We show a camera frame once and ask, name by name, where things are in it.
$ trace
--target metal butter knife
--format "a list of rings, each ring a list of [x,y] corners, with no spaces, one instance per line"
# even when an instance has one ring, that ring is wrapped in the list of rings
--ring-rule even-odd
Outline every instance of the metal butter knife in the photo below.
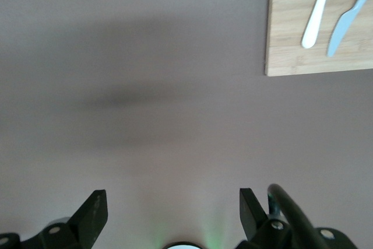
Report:
[[[361,7],[365,4],[367,0],[356,0],[355,5],[341,15],[339,18],[336,27],[334,28],[333,34],[330,38],[329,47],[328,47],[328,56],[332,57],[336,52],[339,43],[342,41],[343,36],[346,34],[351,23],[354,21],[355,17],[361,10]]]

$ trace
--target black bracket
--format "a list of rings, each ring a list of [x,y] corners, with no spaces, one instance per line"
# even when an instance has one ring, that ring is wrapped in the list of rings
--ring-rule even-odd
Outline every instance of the black bracket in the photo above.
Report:
[[[269,215],[251,189],[240,189],[240,219],[248,240],[236,249],[357,249],[338,230],[314,228],[279,185],[269,186],[268,204]]]
[[[47,226],[20,241],[16,233],[0,234],[0,249],[91,249],[107,221],[105,190],[94,191],[67,223]]]

